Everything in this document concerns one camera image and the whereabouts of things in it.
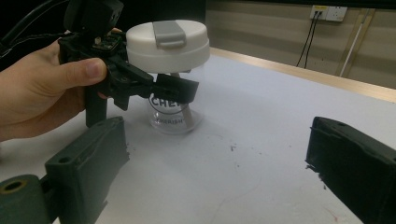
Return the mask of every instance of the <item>white tabletop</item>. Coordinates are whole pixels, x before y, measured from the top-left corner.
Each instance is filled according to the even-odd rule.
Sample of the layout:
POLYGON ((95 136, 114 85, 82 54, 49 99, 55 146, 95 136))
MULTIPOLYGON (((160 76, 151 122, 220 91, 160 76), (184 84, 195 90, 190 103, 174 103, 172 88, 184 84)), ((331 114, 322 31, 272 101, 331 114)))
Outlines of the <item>white tabletop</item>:
MULTIPOLYGON (((218 56, 205 72, 206 115, 191 133, 157 133, 139 97, 126 112, 109 103, 108 115, 125 119, 131 160, 97 223, 361 223, 306 169, 309 127, 337 119, 396 148, 396 104, 218 56)), ((0 180, 42 177, 84 120, 4 142, 0 180)))

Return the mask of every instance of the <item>human hand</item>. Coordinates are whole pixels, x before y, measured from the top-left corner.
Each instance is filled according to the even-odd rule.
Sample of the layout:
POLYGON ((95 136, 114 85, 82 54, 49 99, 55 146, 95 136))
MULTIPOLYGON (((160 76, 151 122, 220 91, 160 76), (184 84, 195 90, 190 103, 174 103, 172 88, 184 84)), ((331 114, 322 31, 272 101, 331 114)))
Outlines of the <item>human hand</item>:
POLYGON ((38 136, 84 110, 83 86, 106 77, 100 59, 59 64, 52 43, 0 72, 0 142, 38 136))

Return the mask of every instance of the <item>finger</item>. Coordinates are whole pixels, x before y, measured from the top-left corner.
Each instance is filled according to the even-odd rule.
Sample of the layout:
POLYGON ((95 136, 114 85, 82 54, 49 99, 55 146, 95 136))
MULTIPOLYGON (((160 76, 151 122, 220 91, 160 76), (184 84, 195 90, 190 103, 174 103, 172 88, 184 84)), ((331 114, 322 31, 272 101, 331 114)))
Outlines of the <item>finger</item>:
POLYGON ((48 90, 65 91, 77 86, 90 86, 106 77, 106 65, 97 58, 54 66, 40 77, 48 90))

